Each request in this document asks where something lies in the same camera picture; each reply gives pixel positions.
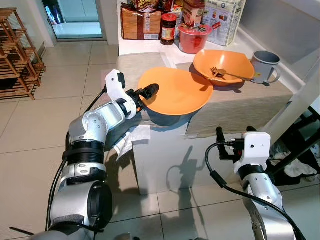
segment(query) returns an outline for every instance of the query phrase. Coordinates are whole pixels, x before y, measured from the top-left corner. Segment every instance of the tiled floor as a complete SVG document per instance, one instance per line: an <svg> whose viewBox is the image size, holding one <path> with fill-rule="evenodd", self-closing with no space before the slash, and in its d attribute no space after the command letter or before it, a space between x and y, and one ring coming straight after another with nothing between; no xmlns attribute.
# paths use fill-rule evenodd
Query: tiled floor
<svg viewBox="0 0 320 240"><path fill-rule="evenodd" d="M0 101L0 240L25 237L11 226L44 230L49 189L69 123L100 92L101 75L116 67L117 57L117 46L105 42L59 43L44 54L47 72L35 101ZM141 196L132 152L119 162L108 159L114 215L97 240L127 232L141 240L254 239L239 196L216 185ZM286 211L308 240L320 239L319 183L280 188Z"/></svg>
<svg viewBox="0 0 320 240"><path fill-rule="evenodd" d="M69 22L52 27L58 39L102 38L100 22Z"/></svg>

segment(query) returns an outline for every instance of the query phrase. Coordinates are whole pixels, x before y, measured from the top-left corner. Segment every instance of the jar lid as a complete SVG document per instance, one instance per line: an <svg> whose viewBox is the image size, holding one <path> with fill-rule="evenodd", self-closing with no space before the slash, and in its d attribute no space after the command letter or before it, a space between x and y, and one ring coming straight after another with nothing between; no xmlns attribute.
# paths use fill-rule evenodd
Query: jar lid
<svg viewBox="0 0 320 240"><path fill-rule="evenodd" d="M177 20L177 15L173 13L166 13L162 15L161 19L168 22L174 22Z"/></svg>
<svg viewBox="0 0 320 240"><path fill-rule="evenodd" d="M209 35L212 32L212 27L207 24L198 27L188 27L183 23L179 26L179 30L189 35L204 36Z"/></svg>

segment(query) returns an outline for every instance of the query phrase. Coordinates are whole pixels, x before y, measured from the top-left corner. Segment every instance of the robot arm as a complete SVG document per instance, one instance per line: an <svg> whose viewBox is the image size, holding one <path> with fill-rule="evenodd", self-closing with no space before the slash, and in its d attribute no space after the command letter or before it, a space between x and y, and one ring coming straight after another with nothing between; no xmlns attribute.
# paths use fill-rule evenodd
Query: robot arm
<svg viewBox="0 0 320 240"><path fill-rule="evenodd" d="M70 124L68 147L62 156L63 169L55 195L55 185L51 188L46 232L31 239L93 239L111 220L112 193L105 182L106 136L144 108L139 95L149 99L158 92L159 86L151 84L125 92L124 75L118 70L111 71L105 81L111 101ZM54 182L59 179L58 173Z"/></svg>
<svg viewBox="0 0 320 240"><path fill-rule="evenodd" d="M221 127L216 129L216 133L217 143L208 148L205 157L210 175L220 187L244 196L243 203L250 214L255 239L295 240L297 236L298 239L305 239L293 220L285 213L281 192L265 173L270 151L270 135L265 132L247 132L242 135L242 139L225 142ZM230 146L235 155L229 155L224 145ZM234 173L240 176L244 192L229 188L221 176L212 170L208 162L208 153L214 146L218 146L221 160L233 161Z"/></svg>

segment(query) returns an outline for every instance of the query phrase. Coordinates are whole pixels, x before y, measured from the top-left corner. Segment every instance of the white tissue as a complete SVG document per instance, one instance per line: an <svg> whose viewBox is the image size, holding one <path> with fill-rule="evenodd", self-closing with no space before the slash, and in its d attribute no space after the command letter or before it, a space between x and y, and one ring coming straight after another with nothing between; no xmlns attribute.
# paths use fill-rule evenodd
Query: white tissue
<svg viewBox="0 0 320 240"><path fill-rule="evenodd" d="M129 152L132 147L132 143L140 140L151 139L151 126L139 125L129 129L113 146L114 150L118 153L118 160L121 156Z"/></svg>
<svg viewBox="0 0 320 240"><path fill-rule="evenodd" d="M307 164L300 162L298 159L294 160L284 169L285 174L291 178L300 176L301 174L312 175L317 174L317 171Z"/></svg>

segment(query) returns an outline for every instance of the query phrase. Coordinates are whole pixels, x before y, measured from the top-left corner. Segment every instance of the orange bowl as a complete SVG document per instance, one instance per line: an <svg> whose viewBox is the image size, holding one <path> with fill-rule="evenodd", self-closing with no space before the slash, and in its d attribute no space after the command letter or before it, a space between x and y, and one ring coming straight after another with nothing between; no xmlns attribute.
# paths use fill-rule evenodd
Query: orange bowl
<svg viewBox="0 0 320 240"><path fill-rule="evenodd" d="M154 67L139 80L138 88L158 84L159 91L143 103L163 115L180 116L202 108L211 98L214 88L204 77L182 69Z"/></svg>
<svg viewBox="0 0 320 240"><path fill-rule="evenodd" d="M217 86L237 84L243 80L229 75L213 79L214 75L211 71L213 67L245 78L253 78L255 75L254 66L246 55L234 51L201 50L195 55L193 65L199 73L207 79L211 79L211 82Z"/></svg>

